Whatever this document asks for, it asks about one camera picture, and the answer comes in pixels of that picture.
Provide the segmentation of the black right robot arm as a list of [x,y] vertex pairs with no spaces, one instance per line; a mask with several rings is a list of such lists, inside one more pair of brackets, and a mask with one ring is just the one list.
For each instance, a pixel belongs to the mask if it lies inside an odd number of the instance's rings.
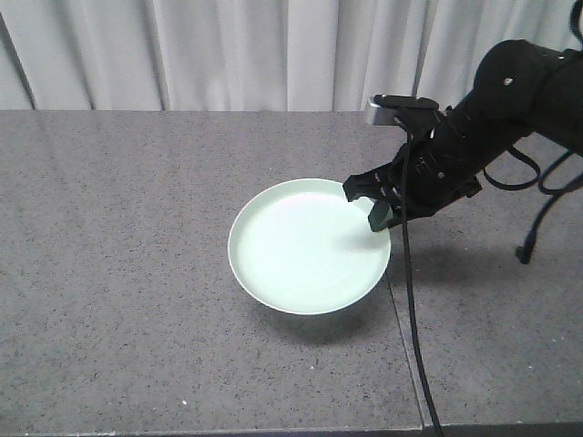
[[376,125],[398,126],[409,143],[394,159],[343,182],[348,200],[374,200],[370,228],[431,217],[477,194],[477,175],[533,133],[582,152],[582,54],[508,40],[483,58],[472,90],[445,112],[428,98],[376,95]]

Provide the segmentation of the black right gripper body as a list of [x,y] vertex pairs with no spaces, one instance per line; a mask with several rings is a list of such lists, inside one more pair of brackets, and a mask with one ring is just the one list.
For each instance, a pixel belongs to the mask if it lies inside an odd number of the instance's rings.
[[394,115],[408,140],[392,161],[387,176],[391,224],[433,216],[461,198],[482,190],[468,164],[464,139],[435,110],[400,108]]

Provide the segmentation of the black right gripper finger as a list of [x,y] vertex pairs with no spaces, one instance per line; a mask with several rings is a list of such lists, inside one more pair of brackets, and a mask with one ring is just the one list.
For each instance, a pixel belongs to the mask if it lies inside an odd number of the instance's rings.
[[387,201],[393,189],[394,183],[379,168],[351,175],[343,182],[343,192],[349,202],[363,197]]
[[402,224],[400,208],[384,202],[375,201],[368,215],[371,231],[383,231]]

